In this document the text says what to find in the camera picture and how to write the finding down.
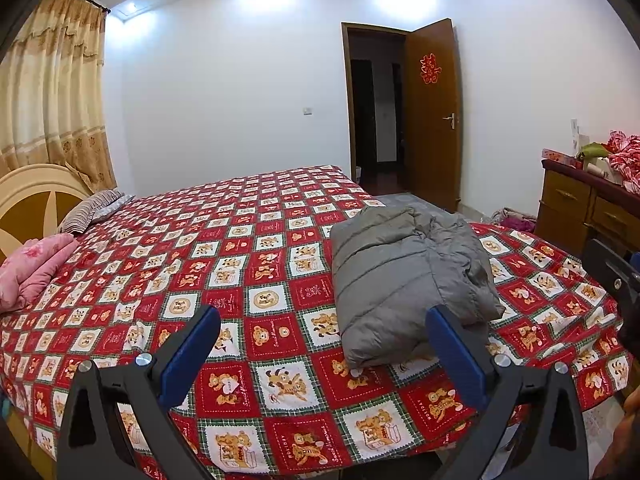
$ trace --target door handle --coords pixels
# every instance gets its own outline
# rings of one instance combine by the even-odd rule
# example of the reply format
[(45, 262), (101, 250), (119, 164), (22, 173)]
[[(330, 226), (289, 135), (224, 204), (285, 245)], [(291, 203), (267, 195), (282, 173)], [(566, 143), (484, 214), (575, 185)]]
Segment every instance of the door handle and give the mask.
[(556, 189), (556, 192), (558, 192), (561, 196), (564, 196), (565, 198), (570, 198), (571, 200), (578, 200), (571, 193), (567, 193), (566, 191), (563, 191), (562, 189)]
[(605, 211), (604, 215), (608, 217), (610, 220), (612, 220), (613, 222), (615, 222), (616, 224), (626, 228), (626, 222), (623, 219), (618, 218), (617, 216), (615, 216), (612, 213), (609, 213), (608, 211)]
[(443, 117), (445, 121), (451, 121), (451, 129), (456, 129), (456, 115), (455, 113), (451, 114), (451, 117)]

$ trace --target bedspread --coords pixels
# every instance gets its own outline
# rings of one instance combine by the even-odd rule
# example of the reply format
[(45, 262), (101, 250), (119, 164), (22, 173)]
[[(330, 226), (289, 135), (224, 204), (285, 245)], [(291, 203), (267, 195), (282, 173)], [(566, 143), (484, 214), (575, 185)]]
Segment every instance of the bedspread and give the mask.
[[(340, 346), (329, 232), (382, 206), (337, 168), (225, 180), (134, 200), (83, 235), (33, 306), (1, 319), (1, 380), (52, 457), (78, 364), (154, 352), (203, 305), (220, 338), (172, 410), (222, 478), (301, 474), (444, 446), (474, 412), (436, 358), (349, 370)], [(489, 350), (570, 365), (588, 409), (626, 385), (615, 302), (580, 263), (534, 236), (473, 224), (506, 308)], [(160, 478), (130, 406), (122, 418)]]

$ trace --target bed headboard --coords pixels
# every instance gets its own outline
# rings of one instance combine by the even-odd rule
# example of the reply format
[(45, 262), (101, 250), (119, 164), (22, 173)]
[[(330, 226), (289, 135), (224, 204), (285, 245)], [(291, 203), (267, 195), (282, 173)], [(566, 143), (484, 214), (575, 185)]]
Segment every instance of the bed headboard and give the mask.
[(31, 164), (0, 178), (0, 264), (28, 239), (55, 234), (66, 214), (91, 194), (56, 164)]

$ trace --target blue pad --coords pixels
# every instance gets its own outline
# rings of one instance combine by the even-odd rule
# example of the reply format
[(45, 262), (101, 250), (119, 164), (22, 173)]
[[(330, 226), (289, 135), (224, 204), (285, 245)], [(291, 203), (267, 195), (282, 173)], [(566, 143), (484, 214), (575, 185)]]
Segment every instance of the blue pad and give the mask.
[(425, 325), (429, 343), (463, 404), (478, 411), (484, 410), (489, 404), (485, 377), (465, 344), (437, 308), (427, 311)]
[(640, 253), (632, 254), (629, 263), (637, 272), (640, 272)]
[(180, 406), (196, 380), (202, 364), (220, 336), (220, 313), (204, 305), (207, 313), (191, 331), (160, 377), (158, 404), (165, 410)]

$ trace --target pillow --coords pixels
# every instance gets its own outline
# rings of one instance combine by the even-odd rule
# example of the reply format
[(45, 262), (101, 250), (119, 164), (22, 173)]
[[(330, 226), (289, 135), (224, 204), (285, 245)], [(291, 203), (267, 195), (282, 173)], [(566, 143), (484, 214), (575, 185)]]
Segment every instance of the pillow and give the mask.
[(123, 196), (124, 195), (117, 189), (106, 189), (91, 195), (89, 198), (85, 198), (65, 216), (65, 219), (58, 228), (58, 232), (70, 234), (84, 233), (94, 218), (96, 210), (111, 205)]
[(104, 222), (126, 203), (131, 202), (132, 199), (133, 195), (124, 195), (117, 199), (113, 204), (97, 209), (94, 213), (94, 217), (91, 219), (90, 225), (97, 224), (98, 222)]

